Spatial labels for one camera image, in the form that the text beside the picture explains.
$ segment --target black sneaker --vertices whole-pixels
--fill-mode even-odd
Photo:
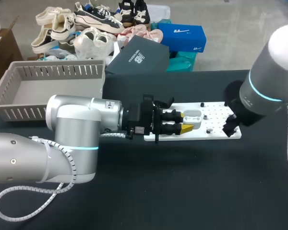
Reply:
[[[123,30],[123,24],[113,16],[105,15],[104,9],[91,7],[88,10],[79,2],[75,3],[76,24],[84,26],[92,26],[99,30],[106,31],[111,34],[120,34]]]
[[[112,11],[110,10],[110,7],[109,7],[109,6],[100,5],[100,4],[99,4],[99,1],[96,1],[96,0],[92,0],[92,1],[89,0],[89,4],[90,4],[91,8],[92,8],[92,7],[95,7],[95,8],[97,8],[97,9],[104,10],[104,14],[105,14],[106,16],[113,16],[113,17],[115,17],[117,20],[119,20],[119,21],[121,22],[122,17],[121,17],[121,15],[120,15],[120,13],[112,12]]]
[[[53,47],[58,46],[59,42],[51,38],[51,32],[51,29],[42,26],[38,37],[31,43],[35,54],[43,54]]]
[[[123,23],[124,27],[131,27],[134,23],[134,3],[131,0],[123,0],[119,3],[120,7],[120,14],[122,16],[121,22]]]
[[[150,31],[150,17],[147,9],[147,5],[144,0],[137,0],[134,7],[135,24],[143,24],[146,26],[147,30]]]

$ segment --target shoe box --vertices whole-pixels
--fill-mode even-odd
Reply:
[[[158,23],[158,29],[163,32],[161,44],[168,46],[170,51],[204,51],[206,36],[200,25]]]
[[[169,64],[168,47],[134,36],[106,68],[106,73],[165,72]]]
[[[13,61],[23,61],[23,56],[20,53],[16,43],[12,28],[17,22],[18,17],[10,25],[9,28],[0,29],[0,79],[4,72]]]

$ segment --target pink sneaker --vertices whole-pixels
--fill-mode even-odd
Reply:
[[[163,33],[158,29],[152,31],[140,31],[136,35],[158,43],[160,43],[163,39]]]
[[[140,31],[146,31],[145,25],[136,25],[126,28],[117,36],[117,41],[120,47],[127,45],[130,39]]]

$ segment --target box lid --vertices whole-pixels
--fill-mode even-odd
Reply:
[[[165,72],[168,63],[167,46],[134,36],[108,65],[106,72],[114,74]]]

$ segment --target blue shoe box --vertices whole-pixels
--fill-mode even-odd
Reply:
[[[206,36],[200,25],[158,23],[158,29],[163,32],[161,44],[168,46],[170,51],[204,51]]]

